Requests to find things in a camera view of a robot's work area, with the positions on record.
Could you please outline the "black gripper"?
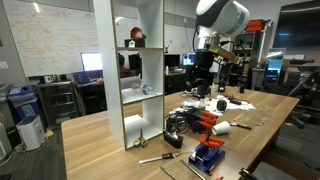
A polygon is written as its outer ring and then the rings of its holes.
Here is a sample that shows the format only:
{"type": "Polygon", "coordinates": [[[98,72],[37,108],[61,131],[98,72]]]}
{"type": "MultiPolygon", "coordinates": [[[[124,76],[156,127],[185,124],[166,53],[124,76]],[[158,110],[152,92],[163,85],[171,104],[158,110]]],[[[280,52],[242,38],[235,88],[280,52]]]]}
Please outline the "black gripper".
{"type": "Polygon", "coordinates": [[[201,98],[208,94],[208,88],[213,83],[213,74],[209,71],[213,64],[213,53],[209,50],[197,50],[195,63],[186,71],[186,90],[197,88],[201,98]]]}

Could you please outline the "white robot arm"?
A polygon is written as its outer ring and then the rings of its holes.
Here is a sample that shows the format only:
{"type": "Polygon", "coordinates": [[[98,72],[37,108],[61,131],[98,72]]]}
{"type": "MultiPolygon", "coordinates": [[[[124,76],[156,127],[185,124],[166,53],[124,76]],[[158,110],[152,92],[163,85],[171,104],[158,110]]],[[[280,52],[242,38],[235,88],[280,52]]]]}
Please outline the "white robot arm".
{"type": "Polygon", "coordinates": [[[198,96],[208,95],[213,83],[209,69],[213,63],[213,46],[219,45],[221,37],[234,37],[246,28],[250,12],[236,0],[199,0],[196,8],[199,26],[198,46],[194,65],[187,70],[187,91],[196,87],[198,96]]]}

